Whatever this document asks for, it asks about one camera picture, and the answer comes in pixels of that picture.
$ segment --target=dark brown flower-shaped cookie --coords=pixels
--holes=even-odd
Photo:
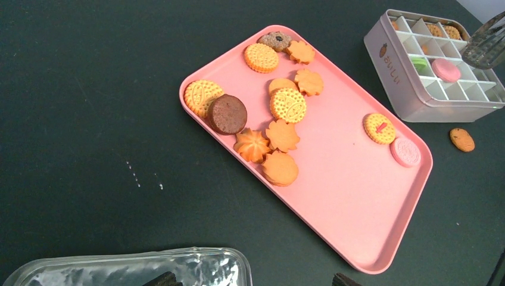
[[[282,32],[271,32],[261,36],[258,43],[263,43],[274,49],[276,52],[282,52],[285,48],[289,47],[291,37]]]

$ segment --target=dark tabletop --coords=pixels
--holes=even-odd
[[[366,275],[180,105],[185,77],[282,24],[391,109],[363,44],[388,8],[480,26],[448,0],[3,1],[0,282],[43,257],[218,246],[247,256],[255,285],[330,285],[335,272],[365,286],[485,285],[505,247],[505,111],[408,123],[433,171],[391,267]],[[474,152],[452,146],[457,126]]]

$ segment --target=tray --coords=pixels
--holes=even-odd
[[[391,264],[428,179],[433,165],[430,150],[400,119],[317,51],[307,66],[279,54],[279,67],[273,73],[252,71],[244,61],[243,51],[261,35],[275,31],[284,32],[293,40],[304,40],[287,27],[266,27],[188,76],[180,86],[181,104],[350,265],[365,273],[381,273]],[[264,130],[273,119],[268,105],[270,80],[293,79],[294,73],[304,67],[321,75],[325,89],[321,95],[307,98],[307,115],[296,124],[301,141],[297,150],[289,154],[297,162],[300,174],[288,187],[273,186],[265,180],[260,165],[246,162],[233,150],[235,136],[215,133],[183,100],[189,83],[213,80],[245,104],[246,127]],[[386,115],[397,136],[405,136],[419,147],[422,161],[418,166],[400,166],[389,146],[368,138],[363,117],[373,112]]]
[[[438,26],[442,36],[433,36],[426,24]],[[447,24],[456,27],[462,38],[449,38],[444,30]],[[381,16],[364,42],[400,118],[408,122],[473,122],[505,106],[505,88],[494,71],[476,69],[462,60],[469,38],[461,24],[449,19],[398,10],[387,10]],[[388,48],[380,57],[383,45]],[[413,58],[423,58],[429,64],[418,71]],[[438,78],[431,68],[437,58],[453,63],[461,71],[460,80],[448,83]]]
[[[253,285],[249,263],[239,251],[192,247],[34,260],[11,274],[4,286],[141,286],[167,271],[173,272],[184,285]]]

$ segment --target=clear plastic container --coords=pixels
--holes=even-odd
[[[167,271],[184,286],[252,286],[245,256],[232,248],[181,248],[116,256],[74,256],[29,262],[4,286],[141,286]]]
[[[438,26],[442,36],[433,36],[426,24]],[[449,38],[445,25],[456,27],[461,38]],[[398,117],[407,122],[473,122],[505,106],[505,88],[494,71],[463,61],[469,39],[465,28],[452,20],[397,10],[381,16],[364,43]],[[417,71],[412,58],[429,63],[446,58],[462,76],[455,83],[444,82],[430,65]]]

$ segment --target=tray rim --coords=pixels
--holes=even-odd
[[[342,74],[344,74],[346,77],[348,77],[351,82],[353,84],[355,84],[355,86],[359,89],[361,89],[363,92],[365,92],[366,94],[368,94],[370,96],[370,100],[371,101],[374,101],[375,104],[378,104],[380,105],[381,107],[384,108],[384,112],[383,113],[386,113],[386,115],[388,115],[388,117],[390,118],[396,118],[398,119],[398,123],[403,125],[408,131],[410,131],[412,134],[411,136],[415,136],[417,137],[417,139],[419,140],[419,142],[422,144],[422,146],[424,148],[426,148],[429,156],[428,158],[425,158],[426,159],[426,163],[425,164],[428,164],[429,167],[428,167],[428,172],[426,174],[426,179],[423,180],[423,184],[422,184],[422,187],[421,187],[421,190],[419,191],[419,194],[417,195],[417,197],[415,198],[415,204],[414,204],[414,207],[412,208],[412,210],[410,211],[409,215],[408,215],[408,218],[407,218],[407,223],[404,225],[402,231],[401,231],[401,235],[398,239],[398,241],[394,241],[394,251],[392,252],[392,255],[391,257],[388,258],[387,262],[384,263],[383,267],[381,267],[380,269],[378,270],[372,270],[372,269],[367,269],[367,268],[364,268],[364,267],[361,267],[358,263],[354,262],[351,258],[343,255],[338,249],[336,249],[325,237],[323,237],[322,235],[319,234],[319,232],[314,229],[308,221],[306,221],[302,216],[300,216],[297,211],[292,207],[290,206],[285,200],[283,200],[283,198],[278,194],[277,191],[275,191],[275,187],[269,182],[267,181],[263,175],[261,175],[260,172],[258,172],[255,168],[251,167],[248,162],[246,162],[237,152],[235,152],[235,150],[233,150],[233,148],[229,148],[227,145],[225,145],[224,141],[222,141],[219,137],[219,134],[217,134],[216,132],[212,132],[210,130],[210,128],[207,126],[207,124],[205,123],[205,121],[200,118],[199,116],[197,116],[195,113],[193,113],[185,104],[184,102],[184,91],[186,89],[186,86],[187,84],[189,84],[189,80],[197,73],[200,73],[202,72],[202,70],[207,70],[209,69],[214,63],[218,62],[219,60],[221,60],[222,58],[225,58],[228,54],[232,54],[235,52],[236,49],[238,49],[242,44],[244,44],[245,42],[250,42],[254,39],[254,42],[256,42],[256,39],[258,38],[259,35],[262,35],[264,33],[267,33],[267,32],[271,32],[272,30],[275,30],[275,29],[278,29],[278,28],[281,28],[281,29],[285,29],[285,30],[288,30],[290,31],[291,33],[293,33],[293,35],[296,35],[296,37],[299,37],[302,41],[308,43],[310,46],[314,47],[312,44],[310,44],[309,41],[305,40],[299,33],[297,33],[296,31],[294,31],[293,29],[289,28],[289,27],[286,27],[286,26],[283,26],[283,25],[279,25],[279,24],[273,24],[273,25],[268,25],[266,26],[265,28],[259,30],[258,32],[256,32],[255,34],[253,34],[252,36],[246,38],[245,40],[241,41],[240,43],[238,43],[237,45],[235,45],[234,47],[232,47],[231,49],[229,49],[228,51],[226,51],[225,53],[223,53],[222,55],[218,56],[217,58],[213,59],[212,61],[210,61],[209,63],[205,64],[204,66],[200,67],[199,69],[196,69],[193,73],[191,73],[190,75],[188,75],[187,77],[184,78],[184,80],[182,81],[181,85],[180,85],[180,88],[179,88],[179,101],[183,107],[183,109],[205,130],[207,131],[207,133],[209,133],[217,142],[219,142],[219,144],[221,144],[229,153],[231,153],[231,155],[233,155],[237,160],[239,160],[254,176],[256,176],[256,178],[258,178],[269,190],[271,190],[271,192],[273,192],[275,194],[275,196],[277,196],[278,199],[280,199],[289,209],[291,209],[291,211],[293,211],[303,222],[305,222],[305,224],[307,226],[310,227],[310,229],[312,231],[314,231],[324,242],[326,242],[335,252],[337,252],[347,263],[349,263],[353,268],[357,269],[358,271],[361,271],[361,272],[364,272],[364,273],[367,273],[367,274],[372,274],[372,275],[376,275],[376,274],[380,274],[384,271],[386,271],[390,266],[391,266],[391,263],[392,261],[394,260],[394,257],[396,255],[396,252],[398,251],[398,248],[400,246],[400,242],[402,241],[403,239],[403,236],[405,234],[405,231],[410,223],[410,219],[412,218],[412,215],[415,211],[415,208],[417,206],[417,203],[419,202],[419,198],[424,190],[424,187],[426,186],[426,182],[428,181],[429,179],[429,175],[431,174],[431,171],[433,169],[433,156],[431,154],[431,150],[429,149],[428,145],[426,144],[426,142],[421,138],[419,137],[419,135],[417,135],[413,130],[411,130],[404,122],[402,122],[402,120],[396,116],[393,112],[389,111],[386,107],[384,107],[384,105],[382,103],[380,103],[375,97],[373,97],[368,91],[366,91],[362,86],[360,86],[354,79],[352,79],[349,75],[347,75],[344,71],[342,71],[338,66],[336,66],[330,59],[328,59],[326,56],[324,56],[324,54],[322,54],[321,52],[319,52],[316,48],[314,48],[314,50],[316,51],[316,53],[319,53],[319,56],[322,57],[323,60],[327,61],[329,64],[333,65],[336,69],[342,71]]]
[[[161,251],[148,251],[130,254],[115,255],[87,255],[87,256],[65,256],[54,258],[41,258],[25,263],[16,269],[2,286],[22,286],[23,282],[35,271],[48,266],[62,266],[72,263],[96,263],[110,261],[128,261],[138,259],[149,259],[155,257],[184,256],[192,254],[212,254],[212,253],[230,253],[242,264],[245,286],[253,286],[251,277],[251,265],[247,258],[235,248],[230,247],[187,247],[174,248]]]

